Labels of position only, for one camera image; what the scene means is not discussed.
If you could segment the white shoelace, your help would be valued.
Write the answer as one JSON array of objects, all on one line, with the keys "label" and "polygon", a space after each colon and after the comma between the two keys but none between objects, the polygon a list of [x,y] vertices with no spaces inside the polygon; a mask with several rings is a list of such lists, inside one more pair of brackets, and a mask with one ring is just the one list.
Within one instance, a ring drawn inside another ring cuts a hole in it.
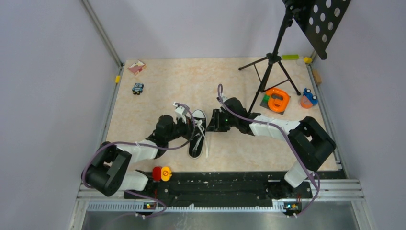
[{"label": "white shoelace", "polygon": [[198,139],[198,141],[197,141],[197,143],[195,144],[195,146],[193,147],[193,149],[192,149],[192,151],[193,152],[196,152],[197,151],[197,148],[198,148],[198,145],[202,142],[204,142],[204,144],[205,144],[205,150],[206,150],[206,154],[205,154],[205,157],[206,158],[208,158],[208,156],[209,156],[209,147],[208,147],[208,141],[207,141],[207,139],[206,139],[206,136],[205,136],[205,129],[204,129],[204,127],[203,127],[203,120],[199,120],[198,122],[197,122],[197,127],[198,127],[198,129],[199,129],[199,134],[200,134],[200,137],[199,137],[199,139]]}]

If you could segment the black white canvas sneaker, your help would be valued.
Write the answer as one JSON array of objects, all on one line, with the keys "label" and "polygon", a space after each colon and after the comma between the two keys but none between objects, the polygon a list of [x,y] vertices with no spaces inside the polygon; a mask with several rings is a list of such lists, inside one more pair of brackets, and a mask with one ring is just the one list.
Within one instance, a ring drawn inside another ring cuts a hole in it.
[{"label": "black white canvas sneaker", "polygon": [[200,137],[200,134],[199,134],[200,131],[199,131],[199,129],[198,129],[198,127],[197,127],[196,124],[197,124],[197,122],[198,122],[199,120],[203,120],[203,127],[204,127],[204,129],[205,129],[204,132],[205,132],[205,134],[206,134],[207,117],[206,117],[204,111],[203,111],[203,110],[200,110],[200,109],[194,110],[194,112],[192,113],[192,116],[193,116],[193,118],[194,118],[194,123],[195,123],[195,126],[196,126],[196,130],[194,131],[194,134],[193,134],[193,136],[192,136],[192,139],[191,139],[191,141],[190,141],[190,143],[189,143],[188,154],[189,154],[189,156],[190,156],[192,159],[197,159],[197,158],[199,158],[199,157],[201,156],[201,154],[202,154],[204,142],[203,142],[203,143],[201,142],[201,143],[198,145],[198,148],[197,148],[197,151],[196,151],[196,152],[193,152],[193,151],[192,151],[193,147],[195,146],[195,144],[197,143],[197,141],[198,141],[198,139],[199,139],[199,137]]}]

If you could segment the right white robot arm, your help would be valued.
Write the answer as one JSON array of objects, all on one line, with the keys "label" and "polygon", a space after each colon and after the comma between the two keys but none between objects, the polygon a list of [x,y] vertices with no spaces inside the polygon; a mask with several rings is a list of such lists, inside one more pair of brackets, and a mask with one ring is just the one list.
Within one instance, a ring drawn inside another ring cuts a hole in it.
[{"label": "right white robot arm", "polygon": [[296,162],[284,176],[282,194],[294,197],[300,192],[300,184],[305,179],[317,185],[316,172],[337,146],[315,118],[306,116],[295,121],[277,119],[248,112],[235,97],[218,101],[221,107],[213,110],[207,125],[208,132],[227,132],[235,127],[242,134],[284,140],[296,157]]}]

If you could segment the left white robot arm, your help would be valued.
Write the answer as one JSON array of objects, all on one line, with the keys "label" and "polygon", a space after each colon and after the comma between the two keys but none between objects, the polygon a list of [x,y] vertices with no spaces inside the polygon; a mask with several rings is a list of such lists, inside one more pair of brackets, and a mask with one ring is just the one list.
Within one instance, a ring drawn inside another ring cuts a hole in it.
[{"label": "left white robot arm", "polygon": [[112,196],[120,190],[135,190],[140,197],[148,198],[154,190],[150,176],[139,170],[129,172],[130,164],[159,158],[170,150],[169,142],[181,137],[191,141],[196,130],[195,117],[173,120],[171,116],[163,115],[152,134],[142,141],[106,141],[82,171],[82,183],[105,196]]}]

